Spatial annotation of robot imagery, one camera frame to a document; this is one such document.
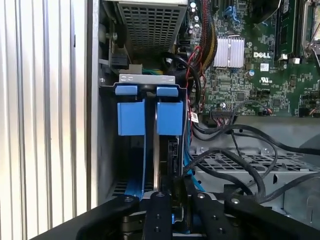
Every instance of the blue plastic latch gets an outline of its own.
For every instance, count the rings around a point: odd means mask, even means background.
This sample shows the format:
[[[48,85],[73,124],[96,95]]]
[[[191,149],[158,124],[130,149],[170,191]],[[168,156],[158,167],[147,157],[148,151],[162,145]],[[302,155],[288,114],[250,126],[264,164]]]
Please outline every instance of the blue plastic latch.
[[[158,86],[156,95],[158,97],[178,97],[178,89],[176,87]]]
[[[145,100],[119,102],[118,134],[120,136],[143,136],[146,133]]]
[[[159,135],[182,135],[183,108],[182,101],[157,103],[156,131]]]
[[[118,85],[115,87],[115,95],[137,95],[138,86],[136,85]]]

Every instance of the yellow wire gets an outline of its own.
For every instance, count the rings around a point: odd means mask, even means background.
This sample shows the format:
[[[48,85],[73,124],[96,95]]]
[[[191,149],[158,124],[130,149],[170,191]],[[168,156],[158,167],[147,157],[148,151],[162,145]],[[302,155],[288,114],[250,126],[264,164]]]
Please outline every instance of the yellow wire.
[[[215,30],[215,26],[210,23],[211,25],[211,32],[212,32],[212,37],[213,37],[213,43],[210,46],[210,51],[208,54],[208,57],[206,58],[206,60],[204,61],[203,65],[202,65],[202,70],[207,69],[207,67],[210,64],[210,59],[212,59],[212,56],[214,54],[214,49],[215,49],[215,35],[216,35],[216,30]]]

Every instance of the wire bundle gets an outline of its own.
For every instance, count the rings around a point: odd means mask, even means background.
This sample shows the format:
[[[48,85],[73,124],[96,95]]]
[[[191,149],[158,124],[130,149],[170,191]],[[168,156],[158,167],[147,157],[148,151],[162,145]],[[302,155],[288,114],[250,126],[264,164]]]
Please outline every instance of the wire bundle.
[[[320,172],[315,172],[315,173],[311,173],[311,174],[306,174],[304,176],[298,177],[295,180],[287,183],[286,185],[284,185],[283,187],[277,189],[276,191],[272,192],[271,194],[266,196],[266,189],[265,189],[265,185],[263,182],[263,179],[273,170],[273,168],[275,167],[277,160],[278,160],[278,150],[276,148],[279,147],[281,149],[284,149],[286,151],[289,152],[295,152],[295,153],[302,153],[302,154],[312,154],[312,155],[318,155],[320,156],[320,149],[313,149],[313,148],[296,148],[296,147],[291,147],[291,146],[287,146],[277,140],[275,140],[274,138],[272,138],[271,136],[267,135],[266,133],[262,132],[259,129],[256,129],[252,126],[247,126],[247,125],[242,125],[242,124],[233,124],[234,122],[234,118],[237,114],[237,112],[239,111],[239,109],[241,107],[243,107],[245,104],[258,104],[261,107],[265,108],[270,114],[272,113],[271,109],[263,106],[261,103],[256,102],[256,101],[244,101],[242,103],[240,103],[237,107],[234,108],[231,117],[226,119],[218,119],[217,120],[217,127],[215,128],[201,128],[197,123],[193,124],[193,135],[196,138],[199,138],[200,140],[203,141],[213,141],[215,139],[217,139],[219,136],[221,136],[222,134],[225,133],[231,133],[232,139],[234,141],[235,144],[235,148],[237,150],[238,156],[235,155],[233,152],[230,152],[226,149],[221,149],[221,148],[210,148],[208,151],[200,154],[199,156],[197,156],[197,158],[193,158],[191,156],[191,154],[189,153],[189,146],[186,144],[185,145],[185,149],[187,150],[187,153],[189,155],[189,158],[192,160],[188,165],[185,165],[184,168],[184,173],[186,173],[187,171],[189,171],[190,169],[192,169],[193,167],[197,166],[199,167],[201,170],[203,170],[205,173],[212,175],[213,177],[216,178],[221,178],[221,179],[225,179],[228,180],[230,182],[233,182],[236,186],[239,187],[238,190],[236,190],[234,193],[238,193],[240,190],[244,191],[248,197],[250,196],[252,193],[249,189],[249,187],[257,184],[257,188],[258,188],[258,194],[256,196],[254,196],[254,199],[262,204],[262,203],[266,203],[269,201],[274,200],[275,198],[281,196],[285,191],[297,186],[298,184],[313,179],[313,178],[318,178],[320,177]],[[234,130],[245,130],[245,131],[249,131],[252,134],[244,134],[244,133],[235,133]],[[210,135],[209,138],[207,139],[203,139],[199,136],[198,132],[204,134],[204,135]],[[252,168],[249,167],[248,164],[243,158],[242,158],[242,154],[240,152],[239,146],[237,144],[236,138],[235,136],[239,136],[239,137],[247,137],[247,138],[255,138],[261,141],[266,142],[267,144],[269,144],[273,151],[274,151],[274,159],[272,161],[272,163],[270,164],[270,166],[267,168],[267,170],[262,174],[259,175],[258,172]],[[251,181],[247,184],[244,184],[243,182],[241,182],[239,179],[233,179],[230,180],[230,177],[233,177],[232,175],[228,175],[227,179],[226,176],[223,176],[221,174],[224,173],[220,173],[220,172],[216,172],[214,170],[208,169],[207,167],[203,166],[201,164],[201,162],[207,158],[208,156],[214,155],[214,154],[223,154],[226,157],[228,157],[230,160],[232,160],[233,162],[239,164],[240,166],[242,166],[246,171],[248,171],[248,173],[253,177],[254,181]]]

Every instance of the dell logo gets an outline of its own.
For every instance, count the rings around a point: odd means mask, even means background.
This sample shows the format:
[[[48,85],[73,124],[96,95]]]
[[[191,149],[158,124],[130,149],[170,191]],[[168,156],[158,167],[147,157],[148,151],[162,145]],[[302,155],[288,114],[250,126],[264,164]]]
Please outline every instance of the dell logo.
[[[260,58],[260,59],[270,59],[271,58],[269,52],[267,52],[267,53],[265,53],[265,52],[254,52],[253,53],[253,57],[254,58]]]

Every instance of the metal frame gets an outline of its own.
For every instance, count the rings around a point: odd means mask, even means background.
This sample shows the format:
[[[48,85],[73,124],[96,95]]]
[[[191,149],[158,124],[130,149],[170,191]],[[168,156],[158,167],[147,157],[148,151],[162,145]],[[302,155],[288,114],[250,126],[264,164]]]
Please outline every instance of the metal frame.
[[[87,211],[86,69],[86,0],[0,1],[3,240]]]

